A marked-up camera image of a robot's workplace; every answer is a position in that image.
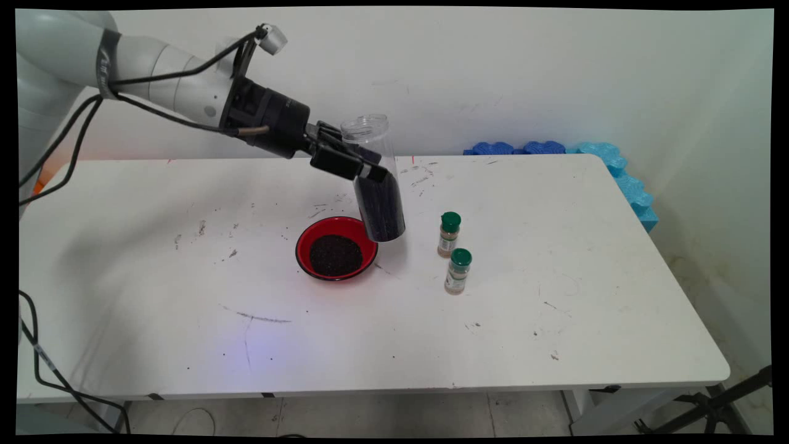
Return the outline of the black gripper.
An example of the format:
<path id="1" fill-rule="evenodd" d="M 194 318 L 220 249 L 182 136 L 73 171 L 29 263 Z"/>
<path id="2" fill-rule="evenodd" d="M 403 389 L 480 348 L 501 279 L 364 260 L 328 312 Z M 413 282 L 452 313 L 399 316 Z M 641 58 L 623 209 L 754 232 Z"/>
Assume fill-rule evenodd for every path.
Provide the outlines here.
<path id="1" fill-rule="evenodd" d="M 305 104 L 271 88 L 262 87 L 240 76 L 233 80 L 220 118 L 225 130 L 268 127 L 262 134 L 239 132 L 235 138 L 249 146 L 290 159 L 296 152 L 307 152 L 305 136 L 311 110 Z M 324 121 L 315 125 L 315 154 L 310 165 L 347 180 L 368 179 L 382 183 L 389 172 L 380 161 L 382 155 L 343 140 L 341 130 Z"/>

